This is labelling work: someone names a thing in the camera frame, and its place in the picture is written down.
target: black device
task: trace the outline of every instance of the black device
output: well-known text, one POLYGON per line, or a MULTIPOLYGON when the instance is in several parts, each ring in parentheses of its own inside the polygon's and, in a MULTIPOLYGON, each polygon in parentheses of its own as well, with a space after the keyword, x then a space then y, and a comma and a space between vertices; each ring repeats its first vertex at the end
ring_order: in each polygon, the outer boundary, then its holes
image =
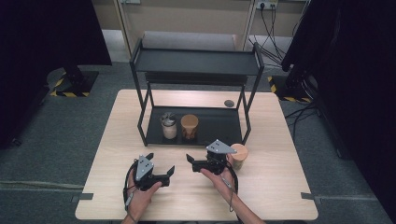
POLYGON ((134 163, 128 170, 125 177, 125 185, 123 188, 123 198, 124 202, 128 200, 128 188, 136 187, 137 189, 146 191, 150 189, 155 183, 161 182, 161 187, 168 187, 170 184, 170 177, 175 172, 175 166, 173 166, 166 175, 154 175, 152 170, 154 169, 154 164, 150 161, 154 158, 154 153, 149 153, 146 157, 143 155, 139 156, 139 160, 134 159, 134 163), (134 186, 128 186, 128 177, 133 172, 134 186))
POLYGON ((206 161, 196 161, 192 156, 186 154, 187 161, 192 164, 194 172, 200 172, 202 168, 219 175, 228 165, 227 153, 236 153, 236 150, 222 143, 219 139, 206 147, 206 161))
MULTIPOLYGON (((224 169, 227 168, 231 176, 233 177, 233 185, 234 189, 224 177, 222 178, 224 184, 227 185, 228 188, 231 189, 232 192, 238 194, 238 176, 236 175, 235 171, 233 170, 233 166, 227 161, 227 154, 236 153, 236 150, 228 145, 222 143, 219 139, 214 141, 212 144, 206 147, 207 154, 206 154, 206 161, 196 161, 192 156, 186 154, 187 161, 191 163, 192 170, 194 172, 201 172, 201 169, 206 169, 212 172, 214 175, 221 175, 224 169)), ((238 218, 239 223, 243 223, 239 216, 238 218)))

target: black shelf frame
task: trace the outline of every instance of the black shelf frame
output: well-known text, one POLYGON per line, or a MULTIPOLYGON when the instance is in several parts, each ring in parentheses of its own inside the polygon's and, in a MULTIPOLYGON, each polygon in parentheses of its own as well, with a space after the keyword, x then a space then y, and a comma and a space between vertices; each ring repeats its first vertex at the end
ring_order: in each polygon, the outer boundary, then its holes
POLYGON ((251 131, 248 111, 259 86, 264 63, 260 46, 256 43, 252 51, 214 51, 190 49, 147 49, 139 39, 130 61, 137 96, 142 108, 138 131, 145 146, 160 145, 195 145, 205 146, 216 139, 225 144, 245 144, 251 131), (138 72, 145 73, 147 92, 145 98, 141 91, 138 72), (245 87, 248 76, 255 76, 255 82, 247 100, 245 87), (155 105, 152 95, 152 83, 237 86, 241 88, 235 107, 194 107, 155 105), (142 129, 143 118, 150 101, 152 110, 149 117, 147 134, 142 129), (242 104, 245 113, 247 131, 242 136, 239 108, 242 104), (165 112, 173 112, 177 117, 177 137, 163 137, 160 117, 165 112), (200 120, 195 140, 188 141, 181 137, 181 117, 194 114, 200 120))

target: black cable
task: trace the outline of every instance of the black cable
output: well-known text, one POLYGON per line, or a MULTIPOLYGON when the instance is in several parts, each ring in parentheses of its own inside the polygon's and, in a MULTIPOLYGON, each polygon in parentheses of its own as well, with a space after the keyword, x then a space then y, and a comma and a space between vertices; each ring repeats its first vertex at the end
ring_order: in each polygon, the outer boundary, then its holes
POLYGON ((276 55, 273 54, 273 55, 274 55, 274 58, 276 58, 276 60, 274 60, 274 59, 272 59, 272 60, 280 65, 281 60, 283 59, 283 57, 282 57, 280 51, 281 51, 282 53, 285 53, 285 52, 284 52, 282 49, 280 49, 280 48, 276 45, 276 41, 275 41, 275 20, 276 20, 276 10, 274 9, 273 6, 271 6, 271 8, 272 8, 272 10, 271 10, 271 12, 272 12, 272 15, 271 15, 271 23, 272 23, 272 26, 271 26, 271 30, 270 30, 270 31, 268 30, 267 23, 266 23, 266 21, 265 21, 265 19, 264 19, 263 10, 261 10, 262 22, 264 23, 265 31, 266 31, 267 34, 268 34, 267 38, 265 39, 264 43, 262 44, 262 48, 263 48, 265 42, 267 41, 267 39, 270 38, 271 42, 273 43, 273 45, 274 45, 274 47, 275 47, 275 51, 276 51, 276 55))
POLYGON ((300 24, 300 22, 301 22, 301 20, 303 19, 304 15, 305 15, 305 14, 303 14, 303 16, 300 17, 300 19, 294 24, 293 31, 291 32, 291 37, 294 37, 294 35, 295 35, 294 32, 295 32, 295 30, 296 30, 296 28, 297 28, 297 25, 300 24))
MULTIPOLYGON (((134 169, 136 167, 135 165, 135 161, 134 163, 132 163, 131 167, 129 167, 128 172, 126 173, 126 177, 125 177, 125 183, 124 183, 124 188, 122 190, 122 196, 124 199, 124 203, 126 203, 127 199, 128 199, 128 179, 129 179, 129 175, 132 171, 132 169, 134 169)), ((128 205, 125 204, 125 211, 128 211, 128 205)))
POLYGON ((315 111, 315 112, 312 112, 312 113, 310 113, 310 114, 305 114, 305 117, 300 118, 300 119, 298 119, 298 120, 295 120, 293 123, 288 124, 288 126, 294 125, 295 122, 301 121, 301 120, 303 120, 303 119, 307 119, 308 117, 311 117, 312 115, 315 115, 315 114, 317 114, 316 111, 315 111))
POLYGON ((298 113, 298 112, 300 112, 300 111, 304 111, 304 110, 306 110, 306 109, 310 109, 309 106, 311 106, 311 105, 313 105, 313 103, 309 103, 309 104, 308 104, 306 107, 304 107, 303 109, 299 109, 299 110, 296 110, 296 111, 294 111, 294 112, 288 114, 287 116, 285 116, 285 119, 290 118, 291 115, 294 115, 294 114, 296 114, 296 113, 298 113))
POLYGON ((277 65, 277 64, 265 63, 264 65, 269 65, 269 66, 273 66, 273 67, 282 68, 282 66, 277 65))
POLYGON ((278 58, 276 57, 275 54, 273 54, 272 52, 270 52, 270 51, 264 49, 263 47, 260 48, 260 52, 261 52, 262 54, 264 54, 268 59, 270 59, 271 61, 273 61, 274 63, 277 63, 277 64, 278 64, 277 66, 281 67, 281 66, 280 66, 280 61, 278 60, 278 58))
POLYGON ((291 136, 291 139, 293 140, 293 142, 294 142, 294 140, 295 140, 295 135, 296 135, 297 121, 299 120, 300 116, 304 113, 304 111, 307 110, 307 109, 310 109, 310 107, 311 107, 312 105, 315 105, 315 104, 314 104, 314 103, 309 104, 309 105, 307 105, 305 108, 298 110, 298 111, 300 111, 300 113, 299 113, 299 115, 296 117, 296 119, 295 119, 295 121, 294 121, 294 123, 293 123, 293 134, 292 134, 292 136, 291 136))
MULTIPOLYGON (((231 176, 233 177, 233 187, 235 188, 235 194, 238 194, 238 176, 236 175, 235 170, 233 169, 233 166, 230 164, 229 161, 227 161, 227 163, 224 164, 224 162, 217 160, 216 158, 213 157, 208 157, 208 159, 211 159, 213 161, 218 162, 219 164, 223 165, 224 167, 227 167, 227 169, 230 171, 231 176)), ((233 195, 231 195, 231 201, 230 201, 230 207, 231 207, 231 203, 232 203, 232 199, 233 199, 233 195)), ((242 219, 236 215, 236 217, 238 218, 239 223, 243 224, 244 222, 242 221, 242 219)))

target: black cloth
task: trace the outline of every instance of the black cloth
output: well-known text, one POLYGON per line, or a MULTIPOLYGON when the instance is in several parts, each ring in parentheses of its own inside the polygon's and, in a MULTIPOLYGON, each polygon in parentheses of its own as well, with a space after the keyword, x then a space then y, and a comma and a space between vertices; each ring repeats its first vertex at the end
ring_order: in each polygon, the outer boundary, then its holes
POLYGON ((21 130, 47 75, 111 64, 91 0, 0 1, 0 147, 21 130))
POLYGON ((315 77, 336 131, 396 223, 396 2, 332 4, 311 2, 282 65, 299 68, 290 80, 315 77))

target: brown cup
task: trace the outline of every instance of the brown cup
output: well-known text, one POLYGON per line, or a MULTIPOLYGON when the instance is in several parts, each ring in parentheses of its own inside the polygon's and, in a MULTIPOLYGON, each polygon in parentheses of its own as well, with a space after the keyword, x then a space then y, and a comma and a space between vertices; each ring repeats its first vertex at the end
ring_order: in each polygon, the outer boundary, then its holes
POLYGON ((183 138, 193 140, 197 136, 198 118, 193 114, 188 114, 181 118, 181 132, 183 138))
POLYGON ((236 150, 236 153, 231 154, 233 156, 233 168, 240 170, 248 157, 248 149, 242 144, 233 144, 231 148, 236 150))

